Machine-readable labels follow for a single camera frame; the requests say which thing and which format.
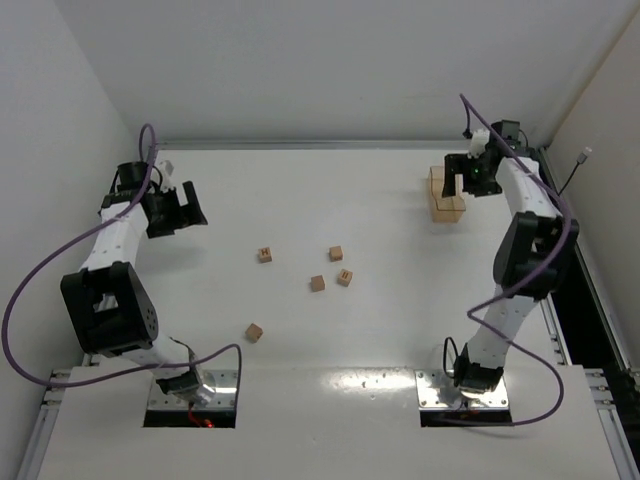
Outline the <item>clear plastic block container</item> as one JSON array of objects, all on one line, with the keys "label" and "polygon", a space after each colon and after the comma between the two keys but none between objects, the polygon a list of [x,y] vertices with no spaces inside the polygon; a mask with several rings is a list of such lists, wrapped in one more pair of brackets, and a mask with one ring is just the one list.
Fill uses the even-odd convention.
[{"label": "clear plastic block container", "polygon": [[426,198],[431,220],[439,224],[455,224],[466,212],[466,204],[457,187],[454,196],[444,197],[444,168],[432,166],[426,180]]}]

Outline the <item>wood block letter H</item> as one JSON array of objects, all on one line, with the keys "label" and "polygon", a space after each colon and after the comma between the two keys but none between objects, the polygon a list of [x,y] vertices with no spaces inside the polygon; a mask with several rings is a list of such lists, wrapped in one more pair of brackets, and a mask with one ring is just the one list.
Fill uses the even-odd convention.
[{"label": "wood block letter H", "polygon": [[260,248],[257,253],[257,258],[260,263],[269,263],[273,260],[272,252],[269,247]]}]

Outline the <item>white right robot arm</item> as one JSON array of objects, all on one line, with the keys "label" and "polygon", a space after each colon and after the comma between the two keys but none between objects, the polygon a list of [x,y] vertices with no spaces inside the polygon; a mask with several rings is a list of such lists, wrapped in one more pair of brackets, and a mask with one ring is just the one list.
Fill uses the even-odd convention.
[{"label": "white right robot arm", "polygon": [[502,120],[469,134],[467,153],[444,158],[442,197],[504,194],[512,214],[493,263],[498,299],[485,307],[453,366],[454,385],[473,393],[498,386],[512,341],[534,307],[561,285],[579,234],[578,222],[567,220],[543,188],[539,164],[519,135],[518,122]]}]

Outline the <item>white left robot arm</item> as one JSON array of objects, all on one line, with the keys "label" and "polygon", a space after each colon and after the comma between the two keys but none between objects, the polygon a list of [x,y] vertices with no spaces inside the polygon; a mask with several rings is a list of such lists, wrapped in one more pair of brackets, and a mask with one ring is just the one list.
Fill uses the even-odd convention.
[{"label": "white left robot arm", "polygon": [[180,203],[173,166],[124,163],[104,197],[102,229],[80,270],[64,276],[61,293],[80,347],[87,354],[123,357],[148,365],[161,391],[199,403],[203,376],[186,344],[161,332],[150,297],[135,271],[143,237],[169,236],[207,222],[192,182],[184,183]]}]

